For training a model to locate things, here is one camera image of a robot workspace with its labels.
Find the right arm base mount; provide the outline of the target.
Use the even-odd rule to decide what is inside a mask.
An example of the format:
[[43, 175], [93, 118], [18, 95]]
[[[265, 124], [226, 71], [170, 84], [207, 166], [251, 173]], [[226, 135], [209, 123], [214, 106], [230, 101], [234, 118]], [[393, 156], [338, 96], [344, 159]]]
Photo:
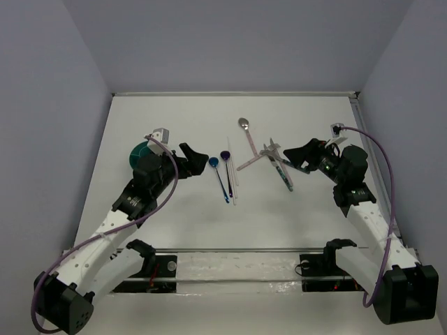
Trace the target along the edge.
[[346, 271], [336, 265], [336, 250], [356, 247], [350, 239], [328, 241], [322, 253], [305, 253], [295, 266], [295, 273], [303, 278], [303, 292], [362, 292], [363, 288]]

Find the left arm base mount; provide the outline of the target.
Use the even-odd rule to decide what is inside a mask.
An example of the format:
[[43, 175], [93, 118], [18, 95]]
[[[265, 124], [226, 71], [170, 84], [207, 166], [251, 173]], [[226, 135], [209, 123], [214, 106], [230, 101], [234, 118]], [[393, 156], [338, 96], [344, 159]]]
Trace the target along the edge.
[[135, 251], [143, 258], [138, 272], [122, 281], [113, 293], [176, 293], [177, 256], [157, 253], [145, 242], [134, 239], [126, 245], [126, 251]]

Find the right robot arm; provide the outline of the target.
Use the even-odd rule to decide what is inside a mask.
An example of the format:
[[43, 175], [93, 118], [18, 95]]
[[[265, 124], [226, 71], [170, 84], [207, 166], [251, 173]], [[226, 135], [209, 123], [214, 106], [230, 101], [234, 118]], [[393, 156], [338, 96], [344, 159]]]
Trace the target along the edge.
[[432, 319], [439, 275], [404, 247], [383, 217], [364, 181], [367, 153], [349, 145], [336, 154], [326, 142], [312, 139], [284, 155], [294, 167], [319, 170], [335, 183], [335, 204], [367, 244], [364, 255], [351, 240], [329, 241], [321, 257], [324, 270], [351, 276], [364, 290], [364, 306], [373, 306], [385, 325]]

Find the green handled fork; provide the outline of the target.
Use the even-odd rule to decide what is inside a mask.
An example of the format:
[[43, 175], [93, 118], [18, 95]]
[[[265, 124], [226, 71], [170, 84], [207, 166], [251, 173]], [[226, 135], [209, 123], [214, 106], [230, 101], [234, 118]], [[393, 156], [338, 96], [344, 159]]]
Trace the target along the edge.
[[[267, 146], [266, 144], [264, 144], [264, 145], [263, 145], [263, 148], [264, 148], [265, 151], [272, 152], [272, 153], [276, 154], [276, 153], [277, 153], [277, 150], [278, 150], [278, 148], [279, 148], [279, 146], [278, 146], [278, 144], [275, 144], [273, 141], [271, 141], [271, 143], [270, 143], [269, 146]], [[287, 189], [288, 189], [290, 192], [293, 192], [293, 185], [292, 185], [292, 183], [288, 180], [288, 177], [287, 177], [286, 174], [284, 173], [283, 168], [279, 166], [279, 164], [278, 164], [278, 162], [277, 162], [277, 160], [276, 160], [275, 158], [273, 158], [272, 156], [269, 156], [269, 155], [266, 155], [266, 156], [269, 158], [269, 160], [270, 160], [270, 162], [271, 162], [271, 165], [272, 165], [272, 166], [275, 168], [275, 170], [278, 172], [278, 174], [279, 174], [279, 176], [281, 177], [282, 181], [285, 183]]]

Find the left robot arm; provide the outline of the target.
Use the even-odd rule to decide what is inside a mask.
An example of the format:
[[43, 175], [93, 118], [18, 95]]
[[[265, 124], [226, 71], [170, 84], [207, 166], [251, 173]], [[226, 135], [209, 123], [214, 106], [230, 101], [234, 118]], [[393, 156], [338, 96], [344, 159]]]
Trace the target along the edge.
[[163, 206], [159, 196], [203, 173], [208, 155], [180, 144], [179, 157], [157, 140], [132, 156], [133, 176], [90, 238], [66, 251], [34, 281], [31, 319], [42, 334], [77, 334], [95, 305], [126, 278], [157, 271], [156, 251], [128, 238]]

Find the silver spoon pink handle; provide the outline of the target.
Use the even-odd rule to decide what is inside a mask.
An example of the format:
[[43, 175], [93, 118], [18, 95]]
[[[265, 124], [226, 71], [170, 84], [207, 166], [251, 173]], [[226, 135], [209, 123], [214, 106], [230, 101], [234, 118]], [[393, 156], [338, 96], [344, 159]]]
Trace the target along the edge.
[[257, 156], [258, 152], [256, 150], [254, 141], [253, 141], [253, 139], [251, 137], [251, 134], [249, 132], [249, 121], [247, 119], [245, 119], [244, 117], [240, 117], [238, 119], [238, 124], [245, 132], [245, 135], [246, 135], [247, 140], [249, 142], [249, 146], [251, 147], [252, 153], [254, 154], [254, 156]]

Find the pink handled fork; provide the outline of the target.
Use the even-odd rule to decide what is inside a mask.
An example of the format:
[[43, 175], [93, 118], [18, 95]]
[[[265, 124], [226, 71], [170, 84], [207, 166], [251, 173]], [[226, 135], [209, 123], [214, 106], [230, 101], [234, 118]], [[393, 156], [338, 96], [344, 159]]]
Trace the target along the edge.
[[[275, 149], [279, 149], [281, 146], [276, 143], [273, 142], [272, 144], [270, 144], [269, 146], [266, 146], [266, 148], [264, 148], [263, 151], [274, 151]], [[250, 160], [248, 160], [247, 162], [241, 164], [240, 166], [238, 166], [236, 168], [237, 171], [240, 171], [246, 167], [248, 167], [249, 165], [255, 163], [256, 161], [258, 161], [259, 159], [261, 159], [264, 156], [264, 154], [259, 153], [257, 156], [254, 156], [253, 158], [251, 158]]]

